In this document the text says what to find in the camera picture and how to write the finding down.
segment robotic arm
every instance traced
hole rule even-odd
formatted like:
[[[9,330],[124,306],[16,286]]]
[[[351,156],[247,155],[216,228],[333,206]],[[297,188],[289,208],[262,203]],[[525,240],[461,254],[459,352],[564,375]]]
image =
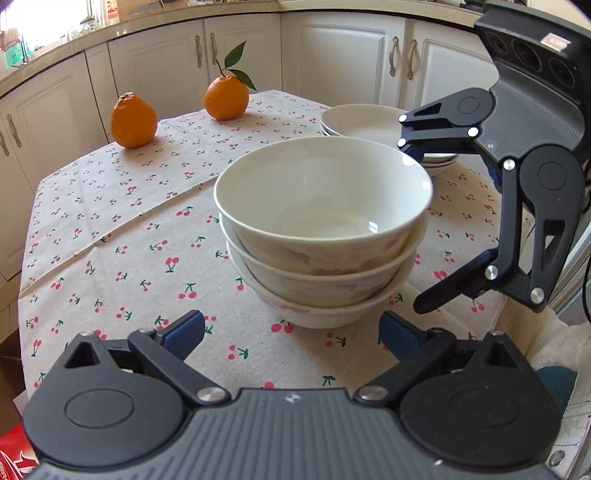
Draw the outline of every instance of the robotic arm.
[[[418,161],[425,153],[479,154],[503,195],[499,246],[423,292],[414,308],[427,313],[459,294],[474,299],[493,289],[540,312],[569,253],[586,188],[591,32],[498,0],[485,4],[475,28],[499,81],[402,115],[398,147]],[[536,218],[529,273],[518,266],[523,204]]]

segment cabinet door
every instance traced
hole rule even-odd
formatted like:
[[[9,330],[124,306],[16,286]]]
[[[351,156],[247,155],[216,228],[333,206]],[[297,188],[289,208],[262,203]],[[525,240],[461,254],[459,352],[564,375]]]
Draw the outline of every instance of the cabinet door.
[[[33,190],[43,178],[107,144],[84,53],[7,94],[0,112],[7,142]]]
[[[330,106],[398,106],[404,24],[402,18],[364,13],[284,14],[284,90]]]
[[[405,52],[401,108],[413,110],[470,87],[489,89],[499,79],[496,67],[476,34],[429,22],[412,22],[417,46]]]
[[[34,197],[8,135],[0,125],[0,284],[21,269]]]
[[[109,42],[117,93],[135,92],[171,118],[203,108],[209,86],[203,20],[153,28]]]
[[[281,19],[279,14],[233,15],[205,19],[209,45],[209,79],[220,75],[224,58],[246,41],[240,61],[234,66],[247,73],[257,91],[281,90]]]

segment white bowl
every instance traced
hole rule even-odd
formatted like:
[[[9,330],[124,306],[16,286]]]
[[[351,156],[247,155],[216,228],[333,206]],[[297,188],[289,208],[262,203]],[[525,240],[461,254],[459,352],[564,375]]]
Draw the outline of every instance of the white bowl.
[[[398,118],[406,110],[384,105],[354,103],[339,105],[325,110],[320,115],[320,128],[324,134],[364,138],[398,148],[402,134]],[[428,163],[445,162],[453,153],[429,153],[424,159]]]
[[[414,266],[414,254],[415,252],[400,265],[396,275],[376,296],[357,305],[336,309],[318,309],[284,300],[263,287],[248,270],[240,256],[233,255],[231,258],[242,280],[278,317],[300,327],[328,329],[342,327],[362,317],[380,315],[386,308],[388,299],[398,292],[410,276]]]
[[[339,275],[398,256],[433,197],[417,162],[386,145],[302,137],[251,151],[214,197],[246,251],[281,270]]]
[[[413,226],[404,247],[391,262],[373,270],[350,275],[303,275],[265,265],[249,255],[231,225],[225,225],[220,215],[220,226],[228,240],[229,252],[240,257],[257,282],[283,299],[319,308],[348,307],[367,300],[381,291],[404,260],[416,252],[427,231],[427,214]]]

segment cable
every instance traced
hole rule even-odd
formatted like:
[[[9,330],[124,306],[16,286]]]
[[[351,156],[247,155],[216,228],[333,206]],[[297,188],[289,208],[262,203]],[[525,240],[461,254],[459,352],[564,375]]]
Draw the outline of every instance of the cable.
[[[583,311],[585,312],[585,316],[589,323],[591,323],[591,314],[589,313],[589,306],[587,305],[587,283],[589,283],[589,271],[591,270],[591,255],[589,256],[589,260],[587,260],[587,267],[585,268],[585,275],[583,277],[583,291],[581,295],[583,296]]]

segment bowl rim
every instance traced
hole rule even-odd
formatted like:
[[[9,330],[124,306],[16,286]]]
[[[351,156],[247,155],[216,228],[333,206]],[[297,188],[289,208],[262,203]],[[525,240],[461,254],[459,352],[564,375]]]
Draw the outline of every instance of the bowl rim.
[[[349,142],[349,143],[363,142],[363,143],[371,144],[373,146],[377,145],[379,148],[385,148],[385,149],[391,150],[392,152],[396,152],[397,154],[402,155],[402,162],[405,165],[408,165],[408,166],[417,165],[420,167],[419,171],[422,171],[425,174],[426,179],[421,180],[421,181],[426,181],[428,183],[429,190],[428,190],[428,198],[427,198],[427,201],[425,202],[424,209],[421,210],[418,214],[414,215],[409,220],[407,220],[406,222],[401,223],[400,225],[398,225],[396,227],[387,228],[386,230],[383,230],[381,232],[377,232],[377,233],[369,232],[369,233],[362,233],[360,235],[340,236],[340,237],[335,237],[335,238],[331,238],[331,237],[312,238],[312,237],[305,237],[305,236],[283,235],[281,233],[268,232],[268,231],[262,230],[260,228],[256,228],[256,227],[247,225],[246,223],[244,223],[244,222],[238,220],[237,218],[235,218],[234,216],[230,215],[226,211],[226,209],[220,204],[220,201],[219,201],[218,195],[217,195],[219,183],[221,181],[223,181],[224,175],[227,176],[227,172],[229,170],[231,170],[234,165],[238,164],[240,161],[244,162],[244,159],[247,158],[249,155],[253,154],[254,152],[258,152],[260,150],[264,150],[264,149],[271,148],[271,147],[276,147],[278,144],[282,144],[282,143],[286,143],[286,142],[302,142],[302,141],[312,141],[312,142],[330,141],[330,142]],[[377,239],[377,238],[382,238],[384,236],[391,235],[394,232],[402,231],[405,228],[407,228],[409,225],[415,223],[417,221],[417,219],[427,210],[429,205],[431,205],[431,201],[433,200],[433,194],[434,194],[433,190],[434,190],[433,189],[433,181],[431,180],[431,177],[429,176],[429,173],[427,172],[427,170],[425,170],[425,168],[422,167],[421,164],[418,163],[415,159],[413,159],[410,155],[407,155],[406,153],[401,152],[400,150],[398,150],[396,148],[392,148],[387,145],[381,144],[379,142],[374,142],[372,140],[366,140],[364,138],[341,137],[341,136],[339,136],[339,137],[314,136],[314,137],[290,138],[289,140],[280,140],[278,142],[274,142],[272,144],[265,145],[263,147],[257,148],[256,150],[252,150],[249,153],[242,155],[237,160],[235,160],[228,168],[226,168],[217,177],[216,183],[213,186],[213,200],[215,201],[216,206],[220,210],[220,212],[222,214],[224,214],[226,217],[228,217],[231,222],[234,222],[237,225],[240,225],[242,228],[244,228],[247,231],[250,231],[251,233],[256,233],[257,235],[261,235],[263,237],[272,238],[275,240],[280,240],[280,241],[284,241],[284,242],[288,242],[288,243],[318,245],[318,244],[323,244],[323,243],[330,243],[330,244],[349,243],[349,242],[368,240],[371,238]]]
[[[234,267],[236,268],[236,270],[238,270],[238,273],[240,274],[240,276],[243,277],[244,282],[246,282],[246,284],[249,285],[250,288],[252,288],[259,295],[270,298],[271,300],[273,300],[277,303],[282,303],[283,305],[285,305],[289,309],[293,309],[296,311],[299,310],[302,313],[311,313],[311,314],[316,314],[316,315],[318,315],[318,314],[320,314],[320,315],[339,315],[339,314],[353,313],[353,312],[357,312],[362,309],[368,309],[368,308],[371,308],[371,307],[374,307],[374,306],[380,304],[380,302],[383,302],[383,301],[387,300],[389,297],[391,297],[392,295],[394,295],[396,290],[398,290],[404,283],[406,283],[406,281],[410,277],[410,274],[413,271],[414,260],[415,260],[414,256],[412,254],[406,260],[404,260],[400,264],[400,268],[394,274],[394,276],[390,279],[388,284],[373,297],[371,297],[365,301],[362,301],[360,303],[356,303],[355,305],[350,305],[348,307],[320,308],[320,307],[310,307],[308,305],[302,305],[300,303],[295,303],[293,301],[286,300],[286,299],[280,297],[279,295],[275,295],[273,292],[267,290],[256,279],[256,277],[252,274],[250,269],[246,266],[246,264],[244,263],[244,260],[242,258],[234,259],[233,256],[230,256],[230,259],[232,260],[232,263],[234,264]],[[248,280],[244,279],[244,277],[250,277],[252,279],[251,283],[248,283]]]
[[[292,280],[316,281],[316,282],[320,282],[320,283],[333,283],[337,279],[342,280],[347,283],[347,282],[354,281],[354,280],[360,280],[361,278],[370,277],[371,275],[375,275],[375,274],[379,274],[379,273],[388,271],[389,269],[391,269],[392,267],[395,267],[396,265],[401,265],[413,252],[416,252],[418,246],[422,243],[423,239],[425,238],[425,234],[427,233],[427,226],[428,226],[428,215],[427,215],[427,212],[424,212],[417,220],[417,223],[415,223],[415,225],[413,225],[411,232],[408,234],[408,237],[410,237],[413,234],[414,230],[417,231],[417,240],[415,241],[416,244],[415,245],[409,244],[408,240],[405,241],[404,246],[402,247],[402,250],[400,251],[398,256],[384,265],[380,265],[379,267],[372,268],[371,270],[365,270],[362,272],[350,273],[350,274],[345,274],[345,275],[312,275],[312,274],[297,273],[297,272],[290,272],[287,270],[282,270],[280,268],[273,267],[271,265],[267,265],[266,263],[261,262],[259,259],[253,257],[251,254],[249,254],[247,251],[245,251],[243,246],[240,247],[228,236],[228,232],[227,232],[228,228],[225,227],[223,224],[223,214],[220,215],[220,227],[222,228],[222,233],[224,234],[224,237],[226,238],[226,242],[234,250],[236,250],[241,257],[245,257],[248,259],[248,261],[254,263],[258,267],[261,267],[261,268],[263,268],[267,271],[270,271],[274,274],[277,274],[281,277],[290,278]]]
[[[398,115],[397,119],[400,117],[400,115],[404,115],[405,113],[408,113],[409,112],[408,110],[405,110],[403,108],[398,108],[396,106],[376,105],[375,103],[345,103],[343,105],[335,105],[335,106],[332,106],[332,107],[327,108],[326,110],[323,110],[322,111],[322,113],[320,114],[320,129],[321,130],[324,129],[326,131],[326,133],[329,136],[331,136],[331,137],[345,137],[346,135],[338,133],[336,130],[333,130],[326,123],[324,123],[323,118],[326,118],[325,114],[328,113],[328,112],[334,112],[334,111],[344,110],[344,109],[346,109],[348,107],[355,107],[355,108],[361,107],[361,108],[367,108],[367,109],[379,109],[379,110],[382,110],[384,112],[386,112],[386,111],[390,111],[390,112],[396,111],[396,114]],[[452,158],[455,158],[455,156],[457,156],[457,154],[452,154],[452,153],[426,153],[425,154],[426,157],[433,158],[433,159],[448,157],[449,155],[454,155],[454,157],[452,157]]]

